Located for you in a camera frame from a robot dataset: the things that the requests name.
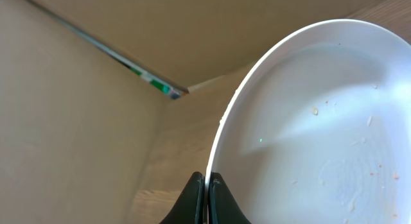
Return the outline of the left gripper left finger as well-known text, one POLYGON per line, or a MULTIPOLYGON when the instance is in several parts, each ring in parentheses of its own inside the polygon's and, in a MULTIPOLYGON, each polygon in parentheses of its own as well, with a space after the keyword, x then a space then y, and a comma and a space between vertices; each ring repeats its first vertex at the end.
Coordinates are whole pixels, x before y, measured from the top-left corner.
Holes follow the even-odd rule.
POLYGON ((202 224, 204 211, 204 182, 203 174, 194 172, 171 211, 160 224, 202 224))

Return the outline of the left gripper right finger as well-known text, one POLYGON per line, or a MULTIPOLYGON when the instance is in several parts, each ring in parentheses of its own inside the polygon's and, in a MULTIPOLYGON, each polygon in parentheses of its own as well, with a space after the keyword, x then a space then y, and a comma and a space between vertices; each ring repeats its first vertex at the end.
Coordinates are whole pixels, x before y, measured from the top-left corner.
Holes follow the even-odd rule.
POLYGON ((211 174, 208 211, 211 224, 250 224, 219 173, 211 174))

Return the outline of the white plate with red stain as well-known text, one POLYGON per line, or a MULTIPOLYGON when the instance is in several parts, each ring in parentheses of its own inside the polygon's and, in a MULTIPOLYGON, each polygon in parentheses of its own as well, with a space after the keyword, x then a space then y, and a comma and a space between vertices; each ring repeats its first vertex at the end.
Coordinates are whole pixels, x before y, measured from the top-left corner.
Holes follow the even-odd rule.
POLYGON ((410 222, 410 44, 334 19, 274 45, 220 121, 205 176, 250 223, 410 222))

